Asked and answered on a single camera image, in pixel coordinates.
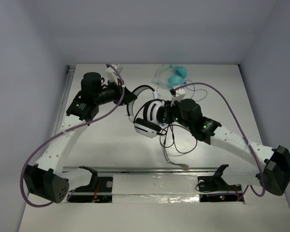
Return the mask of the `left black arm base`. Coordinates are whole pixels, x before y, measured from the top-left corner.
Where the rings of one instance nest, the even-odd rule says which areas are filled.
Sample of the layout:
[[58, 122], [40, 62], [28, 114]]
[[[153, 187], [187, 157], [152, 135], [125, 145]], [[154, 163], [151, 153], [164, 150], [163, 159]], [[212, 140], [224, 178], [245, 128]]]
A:
[[77, 188], [68, 197], [70, 203], [111, 203], [113, 201], [113, 177], [100, 176], [95, 186]]

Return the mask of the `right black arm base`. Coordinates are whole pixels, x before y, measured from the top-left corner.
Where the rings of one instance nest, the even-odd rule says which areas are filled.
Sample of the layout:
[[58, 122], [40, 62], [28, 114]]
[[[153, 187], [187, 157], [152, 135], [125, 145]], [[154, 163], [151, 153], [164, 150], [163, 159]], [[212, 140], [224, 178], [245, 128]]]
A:
[[241, 185], [228, 185], [224, 180], [213, 176], [201, 176], [195, 190], [202, 203], [243, 202], [244, 190]]

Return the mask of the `black and white headphones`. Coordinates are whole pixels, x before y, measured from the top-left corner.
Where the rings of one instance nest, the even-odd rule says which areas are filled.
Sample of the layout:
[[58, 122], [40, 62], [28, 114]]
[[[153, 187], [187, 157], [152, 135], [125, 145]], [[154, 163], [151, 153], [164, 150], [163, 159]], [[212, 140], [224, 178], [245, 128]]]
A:
[[166, 121], [166, 107], [165, 101], [158, 98], [158, 92], [151, 86], [141, 85], [132, 91], [135, 97], [138, 97], [145, 90], [151, 90], [153, 99], [146, 102], [136, 115], [133, 113], [133, 106], [135, 100], [127, 104], [127, 116], [129, 121], [133, 124], [137, 133], [149, 138], [162, 136], [162, 124]]

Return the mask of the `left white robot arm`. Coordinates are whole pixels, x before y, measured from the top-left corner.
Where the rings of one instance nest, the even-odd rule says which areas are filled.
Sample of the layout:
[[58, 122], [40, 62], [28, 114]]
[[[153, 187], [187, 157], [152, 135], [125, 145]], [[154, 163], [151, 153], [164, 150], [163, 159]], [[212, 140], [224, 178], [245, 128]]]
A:
[[61, 131], [39, 146], [39, 149], [48, 148], [33, 165], [26, 160], [20, 177], [21, 192], [28, 189], [30, 194], [53, 204], [68, 199], [69, 192], [79, 187], [94, 190], [98, 184], [96, 170], [80, 166], [65, 173], [64, 164], [81, 134], [91, 124], [136, 98], [118, 72], [112, 72], [108, 80], [97, 72], [85, 73], [81, 89], [66, 111]]

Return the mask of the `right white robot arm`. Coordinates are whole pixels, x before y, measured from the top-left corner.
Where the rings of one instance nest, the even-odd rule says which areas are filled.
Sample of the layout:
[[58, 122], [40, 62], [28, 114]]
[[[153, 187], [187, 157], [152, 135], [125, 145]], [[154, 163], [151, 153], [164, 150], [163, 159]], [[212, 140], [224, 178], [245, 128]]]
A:
[[219, 122], [203, 116], [201, 107], [192, 99], [167, 101], [165, 108], [166, 122], [179, 123], [196, 141], [221, 148], [251, 164], [237, 172], [228, 164], [220, 165], [212, 176], [199, 177], [197, 188], [200, 191], [226, 191], [234, 184], [242, 184], [264, 187], [276, 196], [284, 194], [290, 183], [290, 152], [287, 148], [246, 141]]

